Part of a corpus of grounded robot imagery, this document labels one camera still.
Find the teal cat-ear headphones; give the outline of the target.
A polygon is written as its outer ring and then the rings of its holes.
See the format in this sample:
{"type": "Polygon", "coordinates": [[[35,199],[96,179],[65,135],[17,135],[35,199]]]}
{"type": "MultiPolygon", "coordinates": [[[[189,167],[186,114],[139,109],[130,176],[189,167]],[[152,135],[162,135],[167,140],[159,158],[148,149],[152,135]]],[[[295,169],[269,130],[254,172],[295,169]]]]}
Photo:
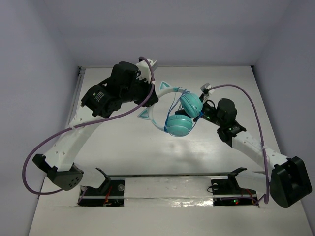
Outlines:
{"type": "Polygon", "coordinates": [[[161,98],[169,93],[179,93],[180,97],[174,97],[163,125],[159,125],[155,120],[153,106],[144,109],[138,115],[138,118],[151,121],[158,130],[168,133],[171,136],[186,136],[191,132],[198,119],[203,115],[202,101],[196,94],[191,93],[189,90],[182,87],[173,87],[169,83],[162,81],[159,86],[157,97],[161,98]]]}

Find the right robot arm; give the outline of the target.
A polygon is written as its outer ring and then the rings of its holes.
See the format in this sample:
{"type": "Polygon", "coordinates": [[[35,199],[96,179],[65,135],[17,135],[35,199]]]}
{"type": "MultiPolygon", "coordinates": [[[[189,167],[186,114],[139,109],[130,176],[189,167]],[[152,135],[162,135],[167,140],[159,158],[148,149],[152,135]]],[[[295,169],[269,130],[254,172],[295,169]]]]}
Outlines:
{"type": "Polygon", "coordinates": [[[288,208],[312,192],[312,185],[303,160],[290,158],[255,139],[236,121],[237,109],[232,100],[223,98],[217,105],[211,100],[201,101],[192,93],[179,99],[181,108],[166,123],[167,130],[175,136],[184,136],[201,118],[218,126],[222,142],[245,154],[264,169],[264,173],[248,173],[240,167],[228,174],[227,187],[232,193],[243,189],[263,192],[265,202],[272,198],[279,206],[288,208]]]}

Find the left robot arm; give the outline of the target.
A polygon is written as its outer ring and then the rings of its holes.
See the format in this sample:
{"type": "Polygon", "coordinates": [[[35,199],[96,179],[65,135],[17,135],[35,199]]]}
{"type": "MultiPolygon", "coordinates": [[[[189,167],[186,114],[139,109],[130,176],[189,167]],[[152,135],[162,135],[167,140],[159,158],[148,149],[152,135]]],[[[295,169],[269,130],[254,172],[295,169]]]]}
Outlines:
{"type": "Polygon", "coordinates": [[[69,191],[79,184],[84,172],[74,160],[103,122],[122,118],[158,102],[152,75],[156,67],[156,60],[143,57],[137,64],[121,61],[114,65],[108,78],[88,89],[68,128],[57,134],[58,140],[53,147],[32,159],[55,186],[69,191]]]}

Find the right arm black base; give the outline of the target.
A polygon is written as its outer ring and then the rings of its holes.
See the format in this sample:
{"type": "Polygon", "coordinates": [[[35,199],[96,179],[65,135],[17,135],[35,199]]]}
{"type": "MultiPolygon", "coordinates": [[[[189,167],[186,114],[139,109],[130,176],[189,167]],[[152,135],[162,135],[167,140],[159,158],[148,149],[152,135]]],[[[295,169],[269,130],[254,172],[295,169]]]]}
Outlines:
{"type": "Polygon", "coordinates": [[[228,173],[226,179],[211,180],[207,192],[213,195],[215,207],[259,206],[256,192],[252,189],[241,188],[237,183],[236,177],[245,170],[246,168],[241,167],[228,173]]]}

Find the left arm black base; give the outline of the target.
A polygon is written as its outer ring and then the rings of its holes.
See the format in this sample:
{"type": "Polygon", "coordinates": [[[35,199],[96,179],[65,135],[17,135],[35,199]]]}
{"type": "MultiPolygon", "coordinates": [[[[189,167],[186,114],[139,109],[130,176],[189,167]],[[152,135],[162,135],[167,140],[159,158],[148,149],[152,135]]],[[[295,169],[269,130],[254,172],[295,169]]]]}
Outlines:
{"type": "Polygon", "coordinates": [[[125,180],[112,180],[102,169],[96,168],[104,181],[98,188],[83,186],[77,204],[81,207],[123,207],[125,180]]]}

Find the left side aluminium rail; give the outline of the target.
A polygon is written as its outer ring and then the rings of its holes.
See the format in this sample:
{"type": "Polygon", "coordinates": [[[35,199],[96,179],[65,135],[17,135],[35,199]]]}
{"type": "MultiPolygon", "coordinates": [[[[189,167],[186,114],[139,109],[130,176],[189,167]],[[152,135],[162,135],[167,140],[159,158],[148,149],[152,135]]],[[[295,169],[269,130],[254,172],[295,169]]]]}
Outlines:
{"type": "Polygon", "coordinates": [[[85,67],[83,67],[83,66],[79,66],[78,69],[79,69],[78,70],[78,77],[77,77],[76,86],[74,89],[74,94],[72,97],[72,101],[71,101],[70,110],[69,110],[66,124],[69,124],[71,122],[72,118],[74,117],[74,115],[76,113],[79,94],[80,94],[81,86],[82,86],[82,81],[84,79],[84,74],[86,71],[85,67]]]}

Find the aluminium rail with foil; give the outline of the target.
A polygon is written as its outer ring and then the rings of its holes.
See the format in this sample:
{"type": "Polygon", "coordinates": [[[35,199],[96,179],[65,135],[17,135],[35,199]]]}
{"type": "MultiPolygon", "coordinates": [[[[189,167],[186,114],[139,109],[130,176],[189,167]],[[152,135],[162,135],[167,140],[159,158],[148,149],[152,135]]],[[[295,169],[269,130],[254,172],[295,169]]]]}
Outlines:
{"type": "MultiPolygon", "coordinates": [[[[212,207],[211,180],[227,174],[112,175],[125,180],[125,207],[212,207]]],[[[258,202],[261,196],[257,191],[258,202]]]]}

